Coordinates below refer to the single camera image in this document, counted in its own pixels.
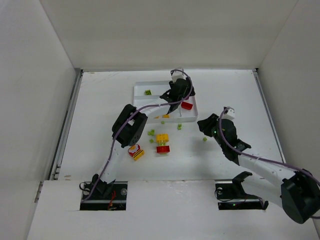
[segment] yellow lego brick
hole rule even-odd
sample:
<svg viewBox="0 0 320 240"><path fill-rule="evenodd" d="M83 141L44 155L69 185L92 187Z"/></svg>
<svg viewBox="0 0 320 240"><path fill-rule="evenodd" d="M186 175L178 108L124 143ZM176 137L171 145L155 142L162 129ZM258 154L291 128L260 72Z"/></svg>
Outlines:
<svg viewBox="0 0 320 240"><path fill-rule="evenodd" d="M156 141L157 143L160 143L160 142L165 142L165 143L167 143L167 142L169 142L169 136L168 136L167 133L157 134L157 135L155 136L155 141Z"/></svg>
<svg viewBox="0 0 320 240"><path fill-rule="evenodd" d="M145 151L140 149L139 151L137 151L134 155L133 155L133 159L135 161L137 161L139 158L141 158L141 156L143 156L145 154Z"/></svg>

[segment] green cube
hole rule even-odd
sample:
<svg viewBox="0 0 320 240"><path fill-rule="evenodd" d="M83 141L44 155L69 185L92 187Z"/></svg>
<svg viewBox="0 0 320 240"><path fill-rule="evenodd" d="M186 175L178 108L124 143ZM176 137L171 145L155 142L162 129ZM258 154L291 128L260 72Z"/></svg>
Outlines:
<svg viewBox="0 0 320 240"><path fill-rule="evenodd" d="M151 95L151 90L145 90L144 95Z"/></svg>

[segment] clear plastic tray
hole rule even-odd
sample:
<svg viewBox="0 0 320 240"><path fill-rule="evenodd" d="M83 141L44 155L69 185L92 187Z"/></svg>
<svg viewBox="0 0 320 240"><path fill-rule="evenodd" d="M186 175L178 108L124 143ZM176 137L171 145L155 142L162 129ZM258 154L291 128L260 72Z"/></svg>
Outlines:
<svg viewBox="0 0 320 240"><path fill-rule="evenodd" d="M168 81L139 81L134 85L133 92L133 105L136 107L147 105L150 102L156 100L159 96L164 94L167 90L170 89ZM151 95L145 95L145 91L150 90ZM170 113L170 118L165 118L163 116L159 116L159 118L149 118L147 123L160 123L164 122L174 122L174 123L186 123L186 122L194 122L198 118L198 109L196 104L195 96L189 97L188 100L184 102L193 104L191 110L186 110L178 107L177 110Z"/></svg>

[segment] red lego brick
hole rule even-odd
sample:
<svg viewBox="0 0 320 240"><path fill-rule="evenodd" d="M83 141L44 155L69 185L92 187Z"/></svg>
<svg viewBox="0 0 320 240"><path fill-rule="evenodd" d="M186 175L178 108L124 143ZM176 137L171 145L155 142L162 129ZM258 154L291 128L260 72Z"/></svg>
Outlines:
<svg viewBox="0 0 320 240"><path fill-rule="evenodd" d="M191 110L193 106L194 106L193 104L188 103L188 102L185 102L185 101L183 101L183 102L181 103L181 107L182 107L183 109Z"/></svg>
<svg viewBox="0 0 320 240"><path fill-rule="evenodd" d="M170 152L169 146L157 146L156 147L156 153L157 154L167 154Z"/></svg>

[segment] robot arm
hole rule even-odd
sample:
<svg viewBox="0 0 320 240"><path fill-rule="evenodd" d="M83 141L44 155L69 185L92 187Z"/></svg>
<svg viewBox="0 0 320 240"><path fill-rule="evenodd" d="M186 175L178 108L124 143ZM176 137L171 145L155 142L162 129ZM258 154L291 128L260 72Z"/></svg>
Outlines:
<svg viewBox="0 0 320 240"><path fill-rule="evenodd" d="M112 154L92 177L90 195L85 200L90 198L93 191L103 198L110 194L124 153L138 142L148 118L169 114L175 111L185 98L195 95L191 79L183 74L185 73L182 68L171 71L170 89L147 106L134 107L128 104L123 108L112 127Z"/></svg>
<svg viewBox="0 0 320 240"><path fill-rule="evenodd" d="M320 190L308 171L292 170L271 163L270 160L259 160L259 154L255 154L249 144L238 139L232 122L235 117L234 109L229 108L221 116L222 129L219 128L219 116L216 114L197 123L201 132L215 138L228 160L261 176L243 172L235 177L232 183L236 184L242 193L256 195L277 204L292 220L300 224L320 210Z"/></svg>

